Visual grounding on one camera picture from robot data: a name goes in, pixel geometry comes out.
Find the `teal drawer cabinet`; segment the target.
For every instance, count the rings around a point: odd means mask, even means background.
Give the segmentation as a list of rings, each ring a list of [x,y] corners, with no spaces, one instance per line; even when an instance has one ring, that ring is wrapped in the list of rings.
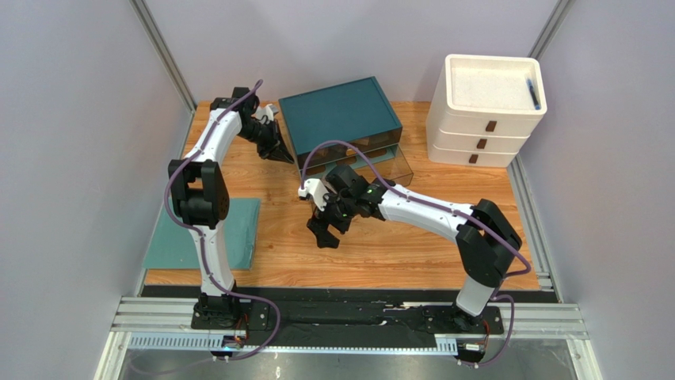
[[[389,131],[402,123],[376,77],[371,76],[323,89],[279,99],[280,110],[290,131],[346,130]],[[308,169],[308,161],[302,169]]]

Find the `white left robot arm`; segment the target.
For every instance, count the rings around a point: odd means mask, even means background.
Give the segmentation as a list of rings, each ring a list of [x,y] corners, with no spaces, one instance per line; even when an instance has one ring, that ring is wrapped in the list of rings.
[[[262,107],[255,89],[236,87],[230,97],[211,103],[207,127],[196,145],[169,163],[164,206],[195,242],[202,284],[195,305],[199,321],[233,325],[241,317],[224,239],[230,196],[220,165],[236,137],[257,147],[263,160],[292,164],[271,106]]]

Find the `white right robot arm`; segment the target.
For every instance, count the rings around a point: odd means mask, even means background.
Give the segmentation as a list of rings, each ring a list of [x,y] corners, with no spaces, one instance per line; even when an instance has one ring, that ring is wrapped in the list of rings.
[[[314,204],[307,226],[320,248],[336,249],[340,240],[328,229],[344,234],[357,216],[415,226],[455,244],[466,272],[455,305],[471,317],[483,312],[522,246],[508,219],[488,199],[476,205],[443,201],[380,175],[368,181],[348,165],[333,168],[322,179],[303,180],[298,196]]]

